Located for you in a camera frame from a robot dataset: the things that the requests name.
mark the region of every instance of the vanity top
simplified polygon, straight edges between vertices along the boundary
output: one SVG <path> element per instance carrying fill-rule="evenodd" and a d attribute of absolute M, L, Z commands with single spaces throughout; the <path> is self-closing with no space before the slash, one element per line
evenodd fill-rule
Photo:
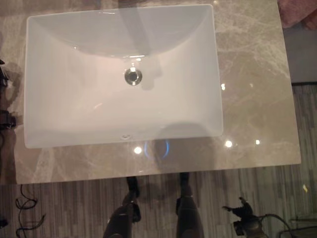
<path fill-rule="evenodd" d="M 57 12 L 212 4 L 223 107 L 218 137 L 152 140 L 44 149 L 24 143 L 26 20 Z M 12 83 L 17 183 L 38 183 L 223 170 L 300 163 L 291 81 L 276 0 L 5 0 L 0 57 Z"/>

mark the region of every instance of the countertop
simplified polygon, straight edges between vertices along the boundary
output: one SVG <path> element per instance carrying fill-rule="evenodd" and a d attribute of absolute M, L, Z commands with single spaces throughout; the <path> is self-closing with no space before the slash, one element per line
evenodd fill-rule
<path fill-rule="evenodd" d="M 220 80 L 224 84 L 222 136 L 45 149 L 25 147 L 22 118 L 27 17 L 197 3 L 214 7 Z M 277 166 L 301 161 L 276 0 L 4 0 L 0 8 L 0 58 L 7 63 L 5 70 L 12 81 L 5 94 L 5 106 L 18 119 L 15 135 L 5 134 L 13 143 L 12 153 L 3 150 L 1 155 L 14 159 L 17 183 Z M 141 147 L 142 153 L 134 153 L 136 147 Z"/>

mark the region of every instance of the sink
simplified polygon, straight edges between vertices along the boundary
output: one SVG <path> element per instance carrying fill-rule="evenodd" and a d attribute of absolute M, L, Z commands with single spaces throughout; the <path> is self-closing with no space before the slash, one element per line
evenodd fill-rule
<path fill-rule="evenodd" d="M 31 16 L 28 148 L 219 136 L 209 4 Z"/>

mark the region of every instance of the wooden floor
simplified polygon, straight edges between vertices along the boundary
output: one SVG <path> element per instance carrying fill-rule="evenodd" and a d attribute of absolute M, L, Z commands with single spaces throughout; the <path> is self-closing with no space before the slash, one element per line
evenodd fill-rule
<path fill-rule="evenodd" d="M 238 206 L 239 196 L 248 199 L 257 215 L 275 213 L 288 220 L 317 213 L 317 86 L 296 86 L 293 92 L 301 165 L 191 173 L 207 238 L 237 237 L 232 228 L 236 217 L 221 207 Z M 133 226 L 133 237 L 175 237 L 178 175 L 144 176 L 138 180 L 142 220 Z M 102 238 L 108 218 L 127 192 L 124 178 L 34 184 L 24 189 L 39 203 L 35 209 L 23 212 L 23 220 L 36 221 L 46 213 L 44 224 L 27 232 L 30 238 Z M 1 238 L 15 237 L 15 198 L 19 194 L 18 185 L 0 187 L 0 213 L 9 220 L 9 226 L 0 230 Z M 275 238 L 284 227 L 268 219 L 264 229 Z"/>

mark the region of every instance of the cord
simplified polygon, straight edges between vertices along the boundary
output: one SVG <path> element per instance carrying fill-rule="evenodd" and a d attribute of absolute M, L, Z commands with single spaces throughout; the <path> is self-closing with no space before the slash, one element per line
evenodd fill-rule
<path fill-rule="evenodd" d="M 38 227 L 40 227 L 40 226 L 43 224 L 44 220 L 45 220 L 45 215 L 46 215 L 46 214 L 44 214 L 44 215 L 42 216 L 42 218 L 40 219 L 40 221 L 38 222 L 38 224 L 35 225 L 35 226 L 33 226 L 33 227 L 24 227 L 24 226 L 22 225 L 22 222 L 21 222 L 21 213 L 22 213 L 22 211 L 23 211 L 23 210 L 28 210 L 28 209 L 34 208 L 34 207 L 36 206 L 36 204 L 38 203 L 38 201 L 37 201 L 36 198 L 33 199 L 33 198 L 27 197 L 27 196 L 23 193 L 22 187 L 23 187 L 23 185 L 20 186 L 20 192 L 21 192 L 22 197 L 24 197 L 24 198 L 26 199 L 26 201 L 21 205 L 21 203 L 20 203 L 20 201 L 19 201 L 18 198 L 15 200 L 15 206 L 20 210 L 20 211 L 19 211 L 19 215 L 18 215 L 18 220 L 19 220 L 20 228 L 18 228 L 18 229 L 15 231 L 15 234 L 16 234 L 16 237 L 21 238 L 20 233 L 21 233 L 21 231 L 22 231 L 24 237 L 27 238 L 27 236 L 26 236 L 26 234 L 25 234 L 25 231 L 35 230 L 35 229 L 37 229 Z"/>
<path fill-rule="evenodd" d="M 266 218 L 266 217 L 274 217 L 274 218 L 276 218 L 276 219 L 279 219 L 279 220 L 280 220 L 282 223 L 284 223 L 284 225 L 287 227 L 289 234 L 291 234 L 291 237 L 292 237 L 292 238 L 296 238 L 296 236 L 295 236 L 294 233 L 293 233 L 292 228 L 287 224 L 287 222 L 286 222 L 283 218 L 281 218 L 280 216 L 277 216 L 277 215 L 275 215 L 275 214 L 265 214 L 264 216 L 259 217 L 259 218 L 260 218 L 260 221 L 262 222 L 263 219 Z"/>
<path fill-rule="evenodd" d="M 303 230 L 309 230 L 309 229 L 317 229 L 317 226 L 310 226 L 310 227 L 303 227 L 303 228 L 297 228 L 297 229 L 293 229 L 293 231 L 303 231 Z M 278 235 L 279 238 L 281 238 L 282 234 L 285 232 L 289 232 L 289 231 L 281 231 Z"/>
<path fill-rule="evenodd" d="M 2 157 L 1 152 L 2 148 L 4 146 L 4 135 L 2 134 L 2 131 L 0 131 L 0 137 L 1 137 L 1 144 L 0 144 L 0 178 L 1 178 L 1 170 L 2 170 Z"/>

